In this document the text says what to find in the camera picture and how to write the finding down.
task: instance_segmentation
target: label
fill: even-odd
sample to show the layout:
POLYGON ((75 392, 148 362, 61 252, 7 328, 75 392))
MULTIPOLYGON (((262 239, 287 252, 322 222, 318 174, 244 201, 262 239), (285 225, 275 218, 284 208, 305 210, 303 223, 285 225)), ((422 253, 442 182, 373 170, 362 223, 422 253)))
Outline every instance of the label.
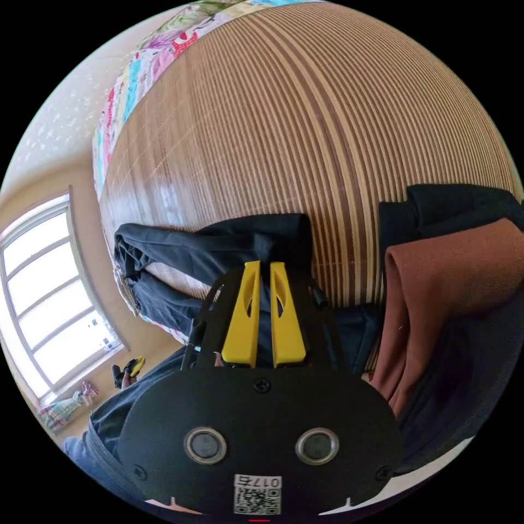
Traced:
POLYGON ((235 475, 233 506, 239 515, 280 515, 282 477, 235 475))

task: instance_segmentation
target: brown cloth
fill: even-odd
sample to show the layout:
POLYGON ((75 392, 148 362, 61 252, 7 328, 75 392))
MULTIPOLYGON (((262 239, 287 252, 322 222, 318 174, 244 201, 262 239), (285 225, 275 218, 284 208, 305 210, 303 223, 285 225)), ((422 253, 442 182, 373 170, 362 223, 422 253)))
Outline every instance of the brown cloth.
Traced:
POLYGON ((524 281, 524 233, 501 219, 386 251, 386 310, 372 385, 402 413, 450 317, 494 308, 524 281))

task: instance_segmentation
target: striped bamboo mat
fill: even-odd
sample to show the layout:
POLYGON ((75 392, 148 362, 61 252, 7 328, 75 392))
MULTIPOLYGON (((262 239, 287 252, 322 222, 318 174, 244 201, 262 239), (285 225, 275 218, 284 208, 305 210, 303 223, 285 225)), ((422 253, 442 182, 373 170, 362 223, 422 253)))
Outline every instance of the striped bamboo mat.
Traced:
POLYGON ((167 69, 124 126, 100 212, 111 249, 126 222, 194 230, 305 212, 314 275, 340 306, 381 300, 379 201, 429 182, 522 195, 517 180, 490 118, 442 62, 367 15, 305 3, 228 22, 167 69))

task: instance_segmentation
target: black device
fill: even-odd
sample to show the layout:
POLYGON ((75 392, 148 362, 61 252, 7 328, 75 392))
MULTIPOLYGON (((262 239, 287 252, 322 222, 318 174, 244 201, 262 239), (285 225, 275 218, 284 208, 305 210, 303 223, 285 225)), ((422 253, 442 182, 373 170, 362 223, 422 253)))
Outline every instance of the black device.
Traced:
POLYGON ((344 370, 321 290, 281 263, 270 266, 273 368, 255 366, 260 279, 254 262, 217 280, 180 372, 130 410, 118 455, 147 499, 289 522, 374 497, 398 466, 388 403, 344 370))

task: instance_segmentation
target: hand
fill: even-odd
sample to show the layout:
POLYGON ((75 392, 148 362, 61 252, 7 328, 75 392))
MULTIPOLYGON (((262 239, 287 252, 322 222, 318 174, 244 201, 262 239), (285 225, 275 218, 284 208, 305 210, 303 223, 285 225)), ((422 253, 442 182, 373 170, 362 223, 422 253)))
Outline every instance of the hand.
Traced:
POLYGON ((128 388, 131 386, 131 384, 134 384, 136 382, 136 377, 131 378, 129 376, 129 371, 126 371, 124 373, 124 378, 122 379, 122 387, 120 388, 121 391, 123 391, 125 388, 128 388))

